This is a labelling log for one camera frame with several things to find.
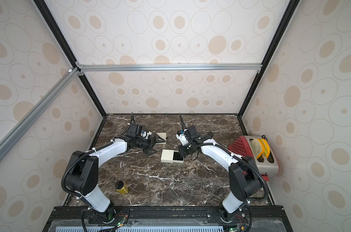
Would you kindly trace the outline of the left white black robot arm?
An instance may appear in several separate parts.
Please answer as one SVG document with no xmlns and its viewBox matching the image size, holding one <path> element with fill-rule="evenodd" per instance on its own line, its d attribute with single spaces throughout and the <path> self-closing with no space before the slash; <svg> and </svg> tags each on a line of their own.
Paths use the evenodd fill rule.
<svg viewBox="0 0 351 232">
<path fill-rule="evenodd" d="M 112 201 L 98 187 L 99 167 L 133 148 L 142 149 L 148 156 L 153 155 L 157 153 L 153 147 L 165 142 L 166 140 L 158 134 L 136 124 L 134 115 L 131 114 L 131 121 L 126 130 L 110 142 L 86 152 L 76 151 L 71 155 L 61 179 L 61 187 L 66 193 L 81 199 L 103 220 L 111 222 L 116 211 Z"/>
</svg>

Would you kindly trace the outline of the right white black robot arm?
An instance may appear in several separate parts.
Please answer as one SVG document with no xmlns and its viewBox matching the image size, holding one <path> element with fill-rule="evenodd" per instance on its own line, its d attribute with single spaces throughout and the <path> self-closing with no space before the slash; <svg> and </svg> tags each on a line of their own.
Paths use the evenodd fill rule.
<svg viewBox="0 0 351 232">
<path fill-rule="evenodd" d="M 181 114 L 179 118 L 181 130 L 176 138 L 181 142 L 178 146 L 180 155 L 186 157 L 200 152 L 214 159 L 229 173 L 230 193 L 219 209 L 223 221 L 232 221 L 236 212 L 249 205 L 250 201 L 264 202 L 268 199 L 267 182 L 259 173 L 254 158 L 229 151 L 213 139 L 212 132 L 200 134 L 195 126 L 186 126 Z"/>
</svg>

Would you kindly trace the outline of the cream drawer jewelry box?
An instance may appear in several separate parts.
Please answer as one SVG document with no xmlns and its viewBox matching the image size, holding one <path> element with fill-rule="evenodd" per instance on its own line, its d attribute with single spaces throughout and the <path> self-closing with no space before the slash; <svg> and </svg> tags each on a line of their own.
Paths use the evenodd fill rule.
<svg viewBox="0 0 351 232">
<path fill-rule="evenodd" d="M 165 132 L 160 132 L 160 133 L 157 133 L 157 135 L 159 137 L 159 142 L 157 144 L 165 145 L 167 140 L 167 134 Z"/>
</svg>

